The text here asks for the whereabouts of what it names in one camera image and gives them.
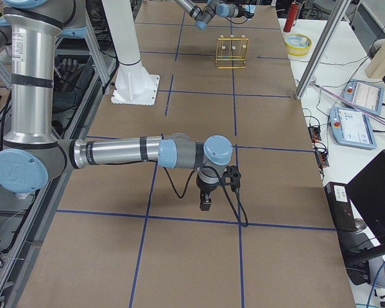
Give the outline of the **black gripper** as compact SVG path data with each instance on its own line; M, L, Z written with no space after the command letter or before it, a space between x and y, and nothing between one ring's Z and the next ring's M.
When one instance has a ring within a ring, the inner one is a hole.
M200 189L200 210L209 211L212 205L211 192L216 190L218 183L208 184L204 182L199 176L196 177L196 184Z
M242 5L242 8L243 8L243 16L246 19L252 19L255 14L255 5L244 4Z

